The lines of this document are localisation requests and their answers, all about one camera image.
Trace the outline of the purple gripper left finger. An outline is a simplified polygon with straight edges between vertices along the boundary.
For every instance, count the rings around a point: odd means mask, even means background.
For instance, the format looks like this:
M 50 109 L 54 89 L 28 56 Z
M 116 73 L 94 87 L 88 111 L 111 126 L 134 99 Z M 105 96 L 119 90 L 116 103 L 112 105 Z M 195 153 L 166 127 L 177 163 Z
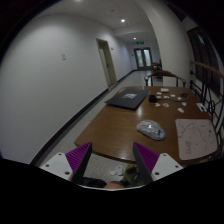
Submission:
M 81 184 L 89 158 L 92 153 L 92 143 L 88 142 L 66 153 L 66 158 L 73 171 L 72 182 Z

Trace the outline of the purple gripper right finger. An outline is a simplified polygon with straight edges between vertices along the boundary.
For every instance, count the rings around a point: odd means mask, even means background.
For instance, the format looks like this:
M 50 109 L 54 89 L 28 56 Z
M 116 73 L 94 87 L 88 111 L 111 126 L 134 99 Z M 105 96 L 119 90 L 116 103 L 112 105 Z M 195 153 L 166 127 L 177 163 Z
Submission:
M 133 143 L 133 154 L 143 182 L 145 184 L 152 183 L 151 174 L 159 159 L 159 154 L 137 142 Z

